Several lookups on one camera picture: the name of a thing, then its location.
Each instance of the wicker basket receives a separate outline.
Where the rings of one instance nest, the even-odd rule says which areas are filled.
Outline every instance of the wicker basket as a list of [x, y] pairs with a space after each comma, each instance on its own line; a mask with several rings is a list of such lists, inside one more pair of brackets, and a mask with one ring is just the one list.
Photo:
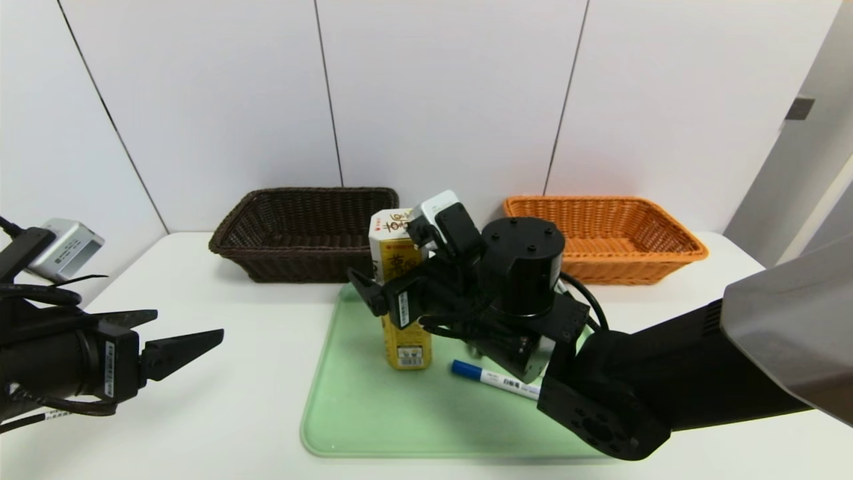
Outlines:
[[255, 282], [346, 283], [350, 266], [373, 275], [370, 217], [398, 204], [387, 188], [255, 190], [225, 217], [209, 247]]
[[566, 237], [563, 271], [588, 284], [656, 284], [708, 256], [677, 220], [642, 198], [514, 196], [503, 209], [554, 222]]

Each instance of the yellow beverage carton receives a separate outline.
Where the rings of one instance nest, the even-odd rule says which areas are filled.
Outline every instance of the yellow beverage carton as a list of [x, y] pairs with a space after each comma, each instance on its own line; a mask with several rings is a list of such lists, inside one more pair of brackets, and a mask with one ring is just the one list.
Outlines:
[[[374, 276], [380, 284], [405, 274], [423, 262], [424, 255], [406, 232], [409, 208], [381, 210], [370, 220], [370, 254]], [[382, 315], [386, 359], [398, 370], [420, 370], [432, 362], [432, 335], [416, 322], [397, 330], [388, 315]]]

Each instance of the green tray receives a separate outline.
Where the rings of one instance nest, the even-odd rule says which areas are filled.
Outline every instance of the green tray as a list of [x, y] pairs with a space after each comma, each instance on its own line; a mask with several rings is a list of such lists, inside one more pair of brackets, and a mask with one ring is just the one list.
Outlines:
[[452, 375], [453, 359], [505, 373], [441, 337], [433, 338], [426, 370], [392, 369], [379, 319], [345, 286], [305, 406], [303, 445], [343, 458], [604, 457], [535, 401]]

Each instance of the whiteboard marker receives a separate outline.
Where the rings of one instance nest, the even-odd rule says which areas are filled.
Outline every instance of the whiteboard marker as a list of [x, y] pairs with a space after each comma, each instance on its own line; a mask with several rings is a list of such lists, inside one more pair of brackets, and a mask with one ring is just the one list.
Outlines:
[[480, 383], [497, 387], [507, 392], [513, 392], [516, 395], [526, 396], [532, 400], [539, 400], [538, 385], [528, 385], [521, 383], [517, 378], [507, 377], [500, 373], [490, 372], [478, 366], [465, 363], [464, 361], [453, 360], [450, 365], [450, 371], [460, 377], [471, 378]]

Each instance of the tabletop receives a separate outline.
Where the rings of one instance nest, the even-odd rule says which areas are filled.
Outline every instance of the tabletop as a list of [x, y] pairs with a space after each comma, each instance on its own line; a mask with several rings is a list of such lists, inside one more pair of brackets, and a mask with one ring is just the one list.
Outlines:
[[[590, 288], [614, 330], [685, 313], [762, 270], [726, 238], [698, 237], [709, 258], [660, 284]], [[317, 458], [299, 423], [341, 285], [255, 284], [211, 254], [209, 238], [163, 238], [87, 310], [157, 308], [160, 318], [137, 329], [143, 341], [224, 328], [222, 345], [149, 382], [114, 417], [72, 415], [3, 435], [3, 480], [850, 477], [853, 429], [817, 411], [677, 432], [640, 462]]]

